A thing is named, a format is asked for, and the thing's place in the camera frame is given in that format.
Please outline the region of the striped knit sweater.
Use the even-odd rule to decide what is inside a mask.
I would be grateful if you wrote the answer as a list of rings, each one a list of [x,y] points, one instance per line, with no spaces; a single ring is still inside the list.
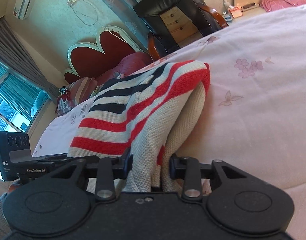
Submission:
[[[120,156],[130,150],[124,191],[176,191],[170,157],[202,113],[210,69],[201,61],[170,62],[103,85],[75,133],[69,157]]]

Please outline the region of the maroon blanket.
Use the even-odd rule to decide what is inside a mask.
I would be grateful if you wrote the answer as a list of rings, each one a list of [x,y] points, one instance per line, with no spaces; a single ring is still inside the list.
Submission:
[[[147,53],[136,52],[130,54],[124,57],[116,67],[107,70],[104,74],[97,77],[97,86],[103,85],[110,79],[117,78],[120,74],[122,74],[122,76],[129,76],[152,62],[152,58]]]

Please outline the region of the red heart-shaped headboard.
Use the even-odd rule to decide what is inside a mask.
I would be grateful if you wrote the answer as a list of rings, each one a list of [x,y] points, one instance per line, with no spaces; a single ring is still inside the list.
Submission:
[[[101,27],[95,43],[78,42],[69,47],[69,67],[64,70],[64,79],[73,83],[81,77],[98,77],[138,51],[142,51],[140,46],[122,28],[114,25]]]

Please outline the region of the window with teal blinds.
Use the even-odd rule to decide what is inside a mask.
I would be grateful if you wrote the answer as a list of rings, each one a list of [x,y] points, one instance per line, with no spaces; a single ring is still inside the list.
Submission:
[[[0,62],[0,179],[17,179],[9,152],[30,149],[27,132],[48,98]]]

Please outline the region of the bedside table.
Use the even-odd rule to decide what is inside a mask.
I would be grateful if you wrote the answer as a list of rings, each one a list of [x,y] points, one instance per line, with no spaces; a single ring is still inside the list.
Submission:
[[[260,7],[258,3],[249,3],[246,5],[241,6],[240,8],[242,15],[237,18],[233,18],[231,14],[226,12],[223,16],[224,19],[226,20],[227,24],[232,25],[237,22],[241,22],[250,18],[253,18],[255,16],[265,14],[266,11]]]

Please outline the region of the pink floral bed quilt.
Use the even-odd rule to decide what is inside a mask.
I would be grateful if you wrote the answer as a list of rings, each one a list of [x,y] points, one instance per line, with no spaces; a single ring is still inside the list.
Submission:
[[[162,186],[172,191],[173,153],[201,161],[222,159],[284,189],[295,203],[288,232],[306,239],[306,5],[258,15],[202,38],[132,74],[165,70],[165,92],[143,109],[132,108],[120,131],[88,128],[104,115],[90,113],[96,96],[54,119],[33,151],[34,157],[67,153],[90,155],[76,139],[131,142],[135,170],[129,191]],[[143,131],[135,124],[154,109]]]

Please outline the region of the grey side curtain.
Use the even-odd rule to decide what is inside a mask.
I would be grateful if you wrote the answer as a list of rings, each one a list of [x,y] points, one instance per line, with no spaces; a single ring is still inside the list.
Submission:
[[[54,103],[57,102],[58,87],[47,81],[3,17],[0,18],[0,62],[15,75],[42,89]]]

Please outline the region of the lotion bottle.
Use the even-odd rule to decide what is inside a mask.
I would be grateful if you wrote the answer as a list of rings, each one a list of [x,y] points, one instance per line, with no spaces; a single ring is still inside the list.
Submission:
[[[233,6],[230,4],[230,2],[228,2],[227,0],[222,0],[223,2],[223,5],[224,7],[227,9],[227,10],[230,10],[233,8]]]

